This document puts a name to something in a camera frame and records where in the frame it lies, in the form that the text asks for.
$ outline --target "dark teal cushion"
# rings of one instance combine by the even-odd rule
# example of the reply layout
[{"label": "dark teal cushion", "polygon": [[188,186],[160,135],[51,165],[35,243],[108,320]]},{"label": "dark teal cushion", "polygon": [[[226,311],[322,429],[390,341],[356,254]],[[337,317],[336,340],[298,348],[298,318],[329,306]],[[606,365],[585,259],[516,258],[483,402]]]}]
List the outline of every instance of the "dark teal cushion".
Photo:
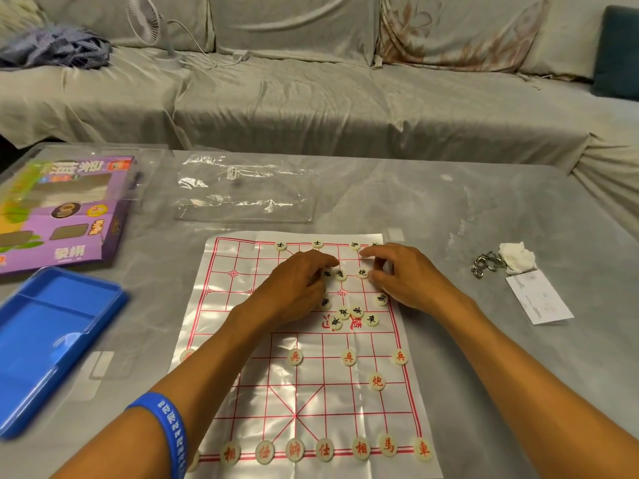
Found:
[{"label": "dark teal cushion", "polygon": [[590,91],[639,101],[639,9],[606,8]]}]

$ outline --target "table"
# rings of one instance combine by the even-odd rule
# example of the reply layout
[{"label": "table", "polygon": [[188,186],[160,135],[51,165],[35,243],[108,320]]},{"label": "table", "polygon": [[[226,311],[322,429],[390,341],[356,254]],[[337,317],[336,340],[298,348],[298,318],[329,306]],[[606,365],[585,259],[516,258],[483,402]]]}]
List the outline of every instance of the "table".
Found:
[{"label": "table", "polygon": [[[187,152],[174,152],[177,159]],[[508,336],[609,417],[639,436],[639,242],[573,179],[543,166],[285,156],[314,168],[312,224],[261,229],[377,233],[416,246]],[[204,242],[251,225],[172,219],[167,158],[127,224],[115,266],[130,304],[25,435],[0,444],[2,475],[50,475],[167,371]],[[524,241],[575,319],[532,326],[505,274],[470,273],[500,242]],[[20,279],[2,281],[6,298]],[[447,479],[536,477],[470,364],[429,316],[403,309],[437,454]]]}]

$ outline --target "white tissue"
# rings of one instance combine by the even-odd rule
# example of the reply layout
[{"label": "white tissue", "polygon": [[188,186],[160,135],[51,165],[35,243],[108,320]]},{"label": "white tissue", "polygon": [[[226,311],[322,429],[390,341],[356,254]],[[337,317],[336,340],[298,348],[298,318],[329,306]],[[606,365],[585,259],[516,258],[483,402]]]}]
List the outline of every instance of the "white tissue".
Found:
[{"label": "white tissue", "polygon": [[513,276],[537,268],[535,254],[530,250],[526,250],[523,242],[518,244],[499,244],[499,254],[508,265],[506,269],[508,275]]}]

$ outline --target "pillow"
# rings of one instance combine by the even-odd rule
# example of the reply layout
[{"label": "pillow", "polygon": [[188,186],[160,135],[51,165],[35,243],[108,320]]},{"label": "pillow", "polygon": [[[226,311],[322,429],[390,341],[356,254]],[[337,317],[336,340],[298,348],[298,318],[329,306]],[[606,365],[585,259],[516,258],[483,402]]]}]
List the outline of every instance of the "pillow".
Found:
[{"label": "pillow", "polygon": [[607,5],[639,8],[639,0],[552,0],[521,71],[592,79]]},{"label": "pillow", "polygon": [[[113,45],[148,47],[128,22],[128,0],[36,0],[53,23],[82,27]],[[208,0],[151,0],[161,15],[184,23],[207,52],[214,48],[213,24]],[[196,43],[177,23],[169,24],[176,50],[197,50]]]},{"label": "pillow", "polygon": [[514,72],[539,30],[547,0],[381,0],[384,62]]},{"label": "pillow", "polygon": [[31,27],[44,27],[47,18],[34,0],[0,0],[0,47]]},{"label": "pillow", "polygon": [[639,9],[609,6],[601,25],[590,91],[639,101]]},{"label": "pillow", "polygon": [[371,65],[379,0],[211,0],[218,52]]}]

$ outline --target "blue plastic tray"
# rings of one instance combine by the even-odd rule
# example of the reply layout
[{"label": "blue plastic tray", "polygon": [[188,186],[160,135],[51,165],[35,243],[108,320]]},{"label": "blue plastic tray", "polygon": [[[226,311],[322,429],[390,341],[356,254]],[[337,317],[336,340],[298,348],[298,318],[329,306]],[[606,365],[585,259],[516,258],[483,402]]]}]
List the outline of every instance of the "blue plastic tray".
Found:
[{"label": "blue plastic tray", "polygon": [[24,430],[126,303],[115,282],[44,267],[0,306],[0,438]]}]

